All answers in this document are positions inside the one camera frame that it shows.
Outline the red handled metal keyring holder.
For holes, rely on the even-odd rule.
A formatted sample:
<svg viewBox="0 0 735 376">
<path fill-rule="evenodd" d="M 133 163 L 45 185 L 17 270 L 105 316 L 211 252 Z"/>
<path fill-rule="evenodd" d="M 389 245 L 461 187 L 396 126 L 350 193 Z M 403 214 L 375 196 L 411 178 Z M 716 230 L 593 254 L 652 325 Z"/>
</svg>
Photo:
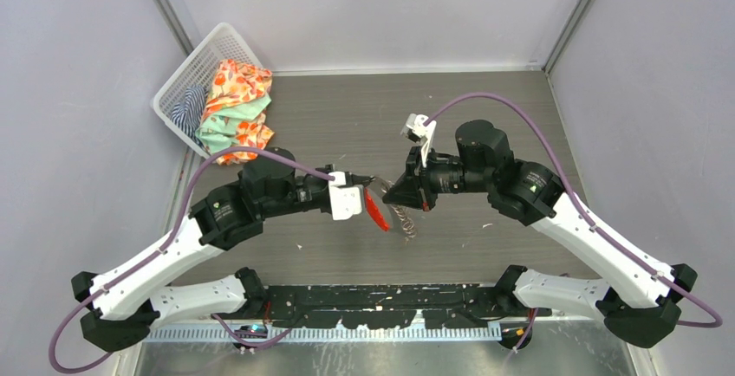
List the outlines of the red handled metal keyring holder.
<svg viewBox="0 0 735 376">
<path fill-rule="evenodd" d="M 405 243 L 409 243 L 418 236 L 418 229 L 415 222 L 409 217 L 407 208 L 400 205 L 385 204 L 382 200 L 392 186 L 391 181 L 375 176 L 367 189 L 370 191 L 381 215 L 386 220 L 388 232 L 403 237 Z"/>
</svg>

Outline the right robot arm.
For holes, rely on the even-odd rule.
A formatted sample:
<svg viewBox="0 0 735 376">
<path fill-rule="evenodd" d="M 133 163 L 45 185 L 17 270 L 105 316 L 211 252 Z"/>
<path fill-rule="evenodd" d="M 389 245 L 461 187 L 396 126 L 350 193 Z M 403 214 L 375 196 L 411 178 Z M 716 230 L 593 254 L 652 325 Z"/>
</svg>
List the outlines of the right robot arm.
<svg viewBox="0 0 735 376">
<path fill-rule="evenodd" d="M 682 291 L 697 274 L 637 249 L 603 223 L 561 179 L 537 162 L 517 159 L 505 132 L 487 120 L 462 124 L 456 154 L 433 149 L 435 123 L 410 114 L 402 134 L 413 142 L 404 173 L 384 202 L 429 211 L 440 194 L 484 193 L 499 214 L 552 238 L 596 273 L 594 280 L 551 276 L 511 265 L 495 286 L 495 304 L 506 315 L 549 308 L 600 321 L 628 344 L 650 348 L 677 326 Z"/>
</svg>

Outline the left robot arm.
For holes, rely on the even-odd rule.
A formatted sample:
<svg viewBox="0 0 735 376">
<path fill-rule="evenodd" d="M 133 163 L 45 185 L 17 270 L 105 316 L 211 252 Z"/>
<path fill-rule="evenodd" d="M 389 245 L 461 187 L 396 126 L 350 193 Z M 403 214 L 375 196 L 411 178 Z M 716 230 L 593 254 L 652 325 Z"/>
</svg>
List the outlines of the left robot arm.
<svg viewBox="0 0 735 376">
<path fill-rule="evenodd" d="M 184 287 L 172 282 L 262 234 L 269 218 L 319 211 L 342 221 L 361 214 L 373 181 L 333 165 L 309 169 L 282 148 L 262 151 L 236 181 L 180 209 L 173 229 L 150 247 L 106 273 L 73 278 L 75 298 L 88 309 L 80 319 L 84 339 L 112 353 L 175 321 L 212 314 L 257 318 L 268 295 L 252 269 Z"/>
</svg>

